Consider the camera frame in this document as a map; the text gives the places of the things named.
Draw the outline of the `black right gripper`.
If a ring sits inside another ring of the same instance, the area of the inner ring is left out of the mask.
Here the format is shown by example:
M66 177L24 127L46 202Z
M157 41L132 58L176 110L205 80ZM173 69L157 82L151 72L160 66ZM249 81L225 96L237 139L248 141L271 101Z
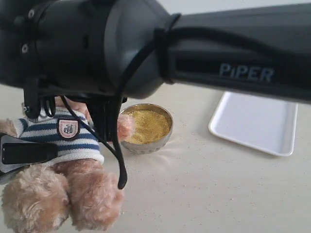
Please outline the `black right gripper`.
M47 0L0 2L0 84L24 89L30 80L39 90L48 88L35 41L38 21Z

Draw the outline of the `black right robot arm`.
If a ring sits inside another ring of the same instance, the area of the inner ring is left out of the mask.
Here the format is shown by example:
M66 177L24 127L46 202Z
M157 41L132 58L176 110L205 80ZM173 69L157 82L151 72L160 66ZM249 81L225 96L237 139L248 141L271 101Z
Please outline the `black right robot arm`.
M3 0L0 82L38 97L184 83L310 103L311 5L183 15L156 0Z

